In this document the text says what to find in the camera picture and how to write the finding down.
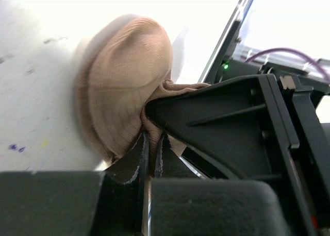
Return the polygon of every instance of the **black device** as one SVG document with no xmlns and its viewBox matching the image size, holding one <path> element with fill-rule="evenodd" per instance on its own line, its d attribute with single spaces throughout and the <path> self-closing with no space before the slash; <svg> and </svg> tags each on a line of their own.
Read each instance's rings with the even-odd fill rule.
<svg viewBox="0 0 330 236">
<path fill-rule="evenodd" d="M 306 73 L 230 58 L 210 87 L 153 100 L 164 132 L 152 183 L 151 235 L 330 235 L 330 125 L 315 108 L 329 86 Z M 187 145 L 182 158 L 168 135 Z M 142 235 L 149 137 L 103 172 L 0 174 L 0 235 Z"/>
</svg>

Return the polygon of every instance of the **ribbed fabric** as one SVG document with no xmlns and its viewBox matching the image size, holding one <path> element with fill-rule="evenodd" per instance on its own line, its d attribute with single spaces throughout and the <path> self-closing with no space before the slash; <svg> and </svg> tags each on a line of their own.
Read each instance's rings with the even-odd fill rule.
<svg viewBox="0 0 330 236">
<path fill-rule="evenodd" d="M 161 130 L 147 119 L 145 104 L 208 86 L 176 85 L 170 78 L 172 46 L 154 20 L 137 18 L 120 29 L 82 68 L 77 80 L 77 106 L 82 130 L 110 165 L 133 146 L 141 128 L 150 136 L 150 164 Z M 185 146 L 171 138 L 176 154 Z"/>
</svg>

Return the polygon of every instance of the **yellow stain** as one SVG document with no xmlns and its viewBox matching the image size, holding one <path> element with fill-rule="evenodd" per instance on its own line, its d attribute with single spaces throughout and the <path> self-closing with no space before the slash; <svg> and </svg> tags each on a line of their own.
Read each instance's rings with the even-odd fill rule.
<svg viewBox="0 0 330 236">
<path fill-rule="evenodd" d="M 45 147 L 48 145 L 48 141 L 47 140 L 43 140 L 42 141 L 42 144 L 41 144 L 41 147 Z"/>
</svg>

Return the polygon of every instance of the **purple paint spot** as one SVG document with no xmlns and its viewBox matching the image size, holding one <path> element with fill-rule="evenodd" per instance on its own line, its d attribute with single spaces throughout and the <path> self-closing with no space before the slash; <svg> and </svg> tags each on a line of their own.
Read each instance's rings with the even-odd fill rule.
<svg viewBox="0 0 330 236">
<path fill-rule="evenodd" d="M 8 149 L 16 151 L 17 150 L 17 145 L 16 144 L 11 144 L 11 145 L 9 145 Z"/>
</svg>

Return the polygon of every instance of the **wire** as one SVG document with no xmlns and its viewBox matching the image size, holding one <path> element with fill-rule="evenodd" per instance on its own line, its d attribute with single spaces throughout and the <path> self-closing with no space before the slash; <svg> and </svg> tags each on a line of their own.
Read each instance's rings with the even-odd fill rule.
<svg viewBox="0 0 330 236">
<path fill-rule="evenodd" d="M 312 59 L 312 57 L 310 57 L 310 56 L 306 55 L 305 53 L 303 53 L 299 50 L 296 50 L 296 49 L 285 48 L 285 47 L 266 49 L 266 50 L 263 50 L 255 55 L 253 55 L 252 57 L 246 59 L 245 63 L 249 63 L 260 56 L 263 56 L 263 55 L 269 54 L 269 53 L 273 53 L 273 52 L 287 52 L 287 53 L 291 53 L 291 54 L 301 57 L 306 62 L 309 62 L 311 65 L 313 65 L 315 67 L 315 69 L 323 76 L 323 78 L 327 82 L 330 83 L 330 75 L 325 71 L 325 69 L 319 63 L 317 63 L 314 59 Z"/>
</svg>

